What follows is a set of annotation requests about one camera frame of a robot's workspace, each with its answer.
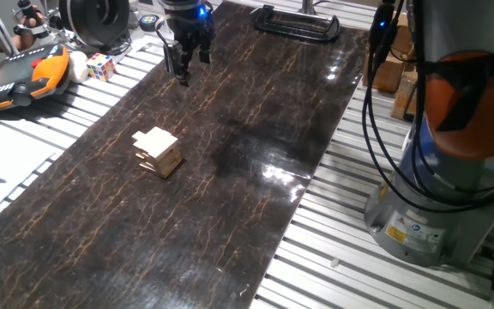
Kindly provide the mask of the person left hand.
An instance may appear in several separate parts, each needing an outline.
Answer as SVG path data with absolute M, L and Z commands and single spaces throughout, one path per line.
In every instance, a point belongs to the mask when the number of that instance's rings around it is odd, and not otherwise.
M 42 21 L 44 19 L 44 16 L 39 11 L 39 7 L 33 4 L 32 8 L 36 11 L 38 18 Z M 21 19 L 21 24 L 24 27 L 33 28 L 37 26 L 38 22 L 36 22 L 36 20 L 33 18 L 24 16 Z M 21 35 L 15 35 L 13 38 L 13 42 L 15 43 L 15 46 L 19 51 L 24 51 L 30 48 L 35 43 L 36 39 L 37 37 L 31 33 L 22 33 Z

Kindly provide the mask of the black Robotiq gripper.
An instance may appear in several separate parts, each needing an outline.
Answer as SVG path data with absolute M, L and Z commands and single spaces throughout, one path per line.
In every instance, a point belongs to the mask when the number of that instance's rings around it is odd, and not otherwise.
M 169 15 L 167 22 L 174 34 L 171 43 L 164 44 L 166 70 L 178 83 L 188 87 L 188 52 L 199 50 L 200 62 L 210 64 L 214 42 L 213 5 L 207 0 L 160 0 L 160 6 Z

